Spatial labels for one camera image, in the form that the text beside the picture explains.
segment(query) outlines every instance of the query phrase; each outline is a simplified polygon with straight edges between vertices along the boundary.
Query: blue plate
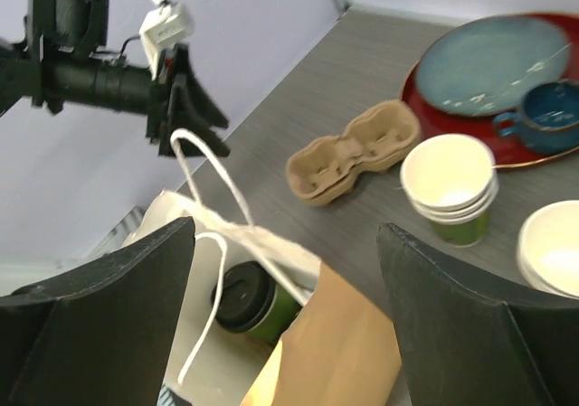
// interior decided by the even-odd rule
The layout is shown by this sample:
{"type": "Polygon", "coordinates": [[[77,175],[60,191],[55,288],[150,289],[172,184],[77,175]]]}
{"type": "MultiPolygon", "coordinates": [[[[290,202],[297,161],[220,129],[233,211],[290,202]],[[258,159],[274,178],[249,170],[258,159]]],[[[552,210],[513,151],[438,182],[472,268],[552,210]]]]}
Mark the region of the blue plate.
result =
{"type": "Polygon", "coordinates": [[[565,32],[535,17],[490,17],[444,35],[424,54],[416,88],[433,108],[486,117],[559,80],[571,60],[565,32]]]}

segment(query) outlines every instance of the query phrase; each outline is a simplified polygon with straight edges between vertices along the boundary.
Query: gray table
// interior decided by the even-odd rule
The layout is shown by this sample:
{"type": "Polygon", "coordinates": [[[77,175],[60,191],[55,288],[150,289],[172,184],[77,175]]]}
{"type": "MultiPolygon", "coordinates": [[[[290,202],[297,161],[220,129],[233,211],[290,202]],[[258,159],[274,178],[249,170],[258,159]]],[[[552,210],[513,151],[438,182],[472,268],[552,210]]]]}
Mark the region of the gray table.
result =
{"type": "MultiPolygon", "coordinates": [[[[579,198],[579,155],[503,173],[487,238],[459,250],[438,241],[413,211],[400,189],[398,168],[363,175],[352,194],[327,208],[308,207],[293,196],[284,176],[288,157],[315,137],[341,134],[347,122],[375,103],[397,98],[408,71],[448,30],[351,9],[228,140],[233,153],[224,163],[256,222],[315,251],[379,307],[384,307],[384,285],[375,236],[381,222],[395,222],[439,250],[523,282],[514,258],[522,222],[543,205],[579,198]]],[[[229,220],[242,220],[208,164],[195,180],[210,206],[229,220]]],[[[388,405],[408,404],[400,381],[388,405]]]]}

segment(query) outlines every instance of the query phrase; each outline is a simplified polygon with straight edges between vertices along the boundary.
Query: blue ceramic cup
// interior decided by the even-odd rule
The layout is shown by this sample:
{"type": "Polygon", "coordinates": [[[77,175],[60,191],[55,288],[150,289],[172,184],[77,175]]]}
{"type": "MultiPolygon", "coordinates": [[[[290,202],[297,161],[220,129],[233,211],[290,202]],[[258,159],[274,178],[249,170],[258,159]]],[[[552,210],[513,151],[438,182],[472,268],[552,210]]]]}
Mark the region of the blue ceramic cup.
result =
{"type": "Polygon", "coordinates": [[[579,146],[579,85],[569,80],[539,85],[516,112],[497,115],[492,125],[500,137],[516,135],[542,156],[579,146]]]}

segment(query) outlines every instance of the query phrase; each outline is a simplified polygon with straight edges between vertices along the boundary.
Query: brown paper bag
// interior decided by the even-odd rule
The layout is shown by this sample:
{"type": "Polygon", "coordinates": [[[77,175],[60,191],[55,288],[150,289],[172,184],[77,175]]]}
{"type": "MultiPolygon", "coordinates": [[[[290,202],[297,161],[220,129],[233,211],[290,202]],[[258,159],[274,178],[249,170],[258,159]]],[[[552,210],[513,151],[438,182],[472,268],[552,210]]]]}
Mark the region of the brown paper bag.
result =
{"type": "Polygon", "coordinates": [[[392,322],[322,265],[312,298],[241,406],[384,406],[400,368],[392,322]]]}

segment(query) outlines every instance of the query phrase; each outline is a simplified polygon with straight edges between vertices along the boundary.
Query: stacked paper cup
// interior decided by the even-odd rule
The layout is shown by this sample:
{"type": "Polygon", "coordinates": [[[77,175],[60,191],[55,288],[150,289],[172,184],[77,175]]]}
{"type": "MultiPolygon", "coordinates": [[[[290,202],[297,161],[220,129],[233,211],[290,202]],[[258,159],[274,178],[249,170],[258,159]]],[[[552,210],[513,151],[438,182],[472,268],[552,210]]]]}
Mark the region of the stacked paper cup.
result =
{"type": "Polygon", "coordinates": [[[402,186],[414,210],[449,244],[471,246],[485,235],[498,194],[495,157],[475,137],[432,137],[405,159],[402,186]]]}
{"type": "Polygon", "coordinates": [[[579,298],[579,200],[549,204],[531,214],[518,235],[517,262],[536,289],[579,298]]]}

